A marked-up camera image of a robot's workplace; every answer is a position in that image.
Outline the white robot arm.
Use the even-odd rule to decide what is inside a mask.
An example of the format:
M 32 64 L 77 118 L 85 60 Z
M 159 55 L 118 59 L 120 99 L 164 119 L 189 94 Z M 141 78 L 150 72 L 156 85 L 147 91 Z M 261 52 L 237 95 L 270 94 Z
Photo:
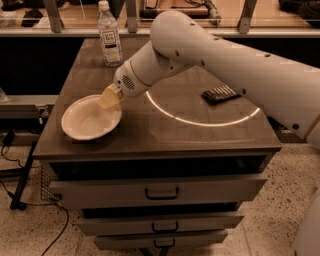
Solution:
M 116 70 L 99 103 L 111 108 L 194 65 L 320 147 L 319 68 L 216 37 L 179 11 L 154 19 L 150 41 Z

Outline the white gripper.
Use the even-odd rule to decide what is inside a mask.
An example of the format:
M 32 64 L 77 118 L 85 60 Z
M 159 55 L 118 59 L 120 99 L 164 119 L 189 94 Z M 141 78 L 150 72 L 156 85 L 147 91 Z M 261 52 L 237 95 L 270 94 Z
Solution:
M 134 73 L 129 60 L 125 61 L 115 72 L 114 83 L 101 94 L 98 102 L 103 109 L 109 109 L 121 102 L 121 98 L 133 98 L 146 92 L 149 87 Z

